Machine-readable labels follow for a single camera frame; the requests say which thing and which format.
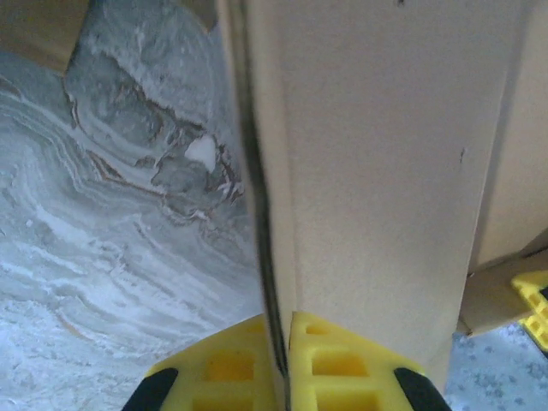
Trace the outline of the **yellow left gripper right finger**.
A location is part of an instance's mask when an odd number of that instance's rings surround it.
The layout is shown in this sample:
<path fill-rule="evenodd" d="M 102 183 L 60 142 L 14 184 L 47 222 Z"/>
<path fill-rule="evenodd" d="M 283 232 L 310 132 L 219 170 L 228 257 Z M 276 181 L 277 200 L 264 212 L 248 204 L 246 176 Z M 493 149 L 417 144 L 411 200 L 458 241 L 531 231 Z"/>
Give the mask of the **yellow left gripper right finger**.
<path fill-rule="evenodd" d="M 450 411 L 414 361 L 311 313 L 289 339 L 291 411 Z"/>

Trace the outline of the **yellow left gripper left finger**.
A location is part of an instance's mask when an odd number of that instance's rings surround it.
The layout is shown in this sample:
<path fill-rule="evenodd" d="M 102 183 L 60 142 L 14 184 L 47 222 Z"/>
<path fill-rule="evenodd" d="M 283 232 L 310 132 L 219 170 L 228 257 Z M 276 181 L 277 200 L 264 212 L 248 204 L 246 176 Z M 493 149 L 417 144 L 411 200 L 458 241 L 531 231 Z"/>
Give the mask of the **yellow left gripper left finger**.
<path fill-rule="evenodd" d="M 123 411 L 281 411 L 262 314 L 152 366 Z"/>

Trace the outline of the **brown cardboard box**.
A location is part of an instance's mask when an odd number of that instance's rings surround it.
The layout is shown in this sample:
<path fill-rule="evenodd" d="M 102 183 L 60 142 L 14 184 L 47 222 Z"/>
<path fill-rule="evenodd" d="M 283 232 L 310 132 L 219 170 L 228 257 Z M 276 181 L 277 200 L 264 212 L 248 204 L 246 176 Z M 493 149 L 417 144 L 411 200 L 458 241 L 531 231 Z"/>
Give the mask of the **brown cardboard box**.
<path fill-rule="evenodd" d="M 0 50 L 64 74 L 90 0 L 0 0 Z"/>
<path fill-rule="evenodd" d="M 215 0 L 276 398 L 293 314 L 414 362 L 548 269 L 548 0 Z"/>

